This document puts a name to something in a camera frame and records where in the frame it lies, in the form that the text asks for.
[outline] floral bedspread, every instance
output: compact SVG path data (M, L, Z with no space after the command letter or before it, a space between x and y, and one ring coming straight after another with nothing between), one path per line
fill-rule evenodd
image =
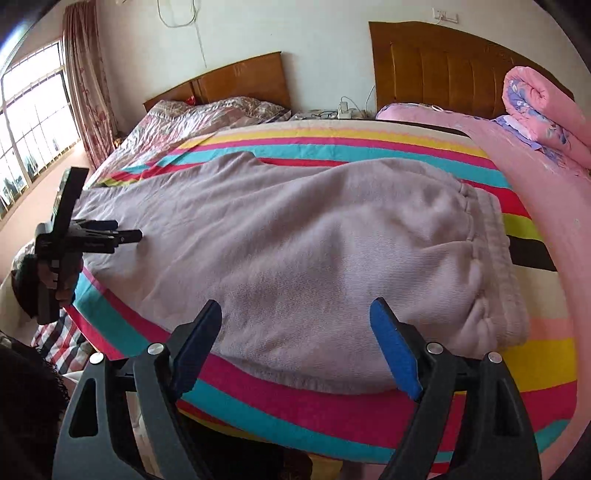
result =
M86 182L96 186L125 167L156 163L185 140L228 128L288 120L291 112L274 103L232 97L207 105L160 100L125 141Z

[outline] hand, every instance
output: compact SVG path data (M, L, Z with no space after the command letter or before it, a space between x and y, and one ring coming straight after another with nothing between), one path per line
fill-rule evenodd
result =
M63 288L56 291L56 300L60 302L60 308L67 307L74 301L74 289L78 283L78 276L82 271L84 262L80 260L79 270L63 281ZM39 281L43 282L47 288L55 290L57 288L57 274L49 269L47 262L40 261L37 264L37 274Z

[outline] plaid fabric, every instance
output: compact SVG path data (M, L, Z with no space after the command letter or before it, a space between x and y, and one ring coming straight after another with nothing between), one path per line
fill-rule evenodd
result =
M61 375L82 370L95 351L64 309L57 322L39 325L31 346Z

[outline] wire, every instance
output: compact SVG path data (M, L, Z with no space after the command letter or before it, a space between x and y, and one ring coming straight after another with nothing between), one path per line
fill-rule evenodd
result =
M199 31L199 22L197 17L199 16L199 12L201 10L201 0L199 0L199 6L195 6L195 0L191 0L191 12L193 13L193 17L187 23L179 24L179 25L169 25L166 23L164 18L162 18L162 12L160 11L160 0L156 0L156 5L158 6L158 16L160 17L160 21L164 24L164 26L168 28L182 28L188 27L189 25L195 25L195 32L197 33L197 41L199 42L199 50L201 51L201 58L203 59L203 66L207 68L207 60L205 60L205 52L203 51L203 42L201 41L201 32Z
M372 92L375 90L375 85L373 87L371 87L371 90L369 91L369 95L368 95L368 99L365 101L365 115L368 114L368 102L369 102L369 97L371 97Z
M358 111L358 112L361 112L361 109L360 109L360 108L357 106L357 103L355 103L355 102L354 102L354 101L353 101L351 98L349 98L349 97L345 97L345 96L343 95L343 96L340 98L340 101L341 101L341 102L343 101L343 98L346 98L347 100L350 100L350 101L351 101L351 103L352 103L353 105L355 105L355 108L357 109L357 111Z
M188 27L192 23L197 20L197 12L198 10L195 8L195 0L191 0L191 12L193 13L193 18L189 20L187 23L180 24L180 25L168 25L164 18L162 18L162 12L160 11L160 0L156 0L156 5L158 6L158 16L160 17L160 21L166 25L168 28L181 28L181 27Z
M201 41L201 32L199 31L199 11L201 10L201 0L199 0L199 7L195 11L195 31L197 32L197 40L199 42L199 50L201 50L201 58L203 59L203 66L207 69L207 60L205 60L205 53L203 51L203 42Z

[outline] wooden headboard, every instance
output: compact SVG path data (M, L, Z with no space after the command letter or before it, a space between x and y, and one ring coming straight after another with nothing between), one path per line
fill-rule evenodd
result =
M540 65L497 43L423 22L370 22L378 110L389 103L427 103L495 118L506 73L532 67L573 94Z
M159 100L185 101L195 98L196 105L247 96L291 108L285 82L281 52L268 53L204 73L177 85L144 103L146 112Z

